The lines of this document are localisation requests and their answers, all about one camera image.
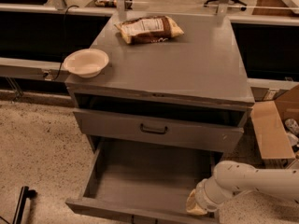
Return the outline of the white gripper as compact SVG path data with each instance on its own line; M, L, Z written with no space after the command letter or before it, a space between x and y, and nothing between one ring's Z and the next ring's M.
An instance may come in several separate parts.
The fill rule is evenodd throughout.
M193 216L203 216L216 212L233 198L233 192L222 187L214 177L205 178L196 185L186 201L186 212Z

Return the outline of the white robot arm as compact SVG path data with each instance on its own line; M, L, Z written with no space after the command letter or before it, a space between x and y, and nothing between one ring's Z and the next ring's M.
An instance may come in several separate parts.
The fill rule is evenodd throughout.
M221 161L210 178L200 181L186 201L186 211L203 216L218 211L235 196L247 192L299 202L299 172L297 169L257 169L252 165Z

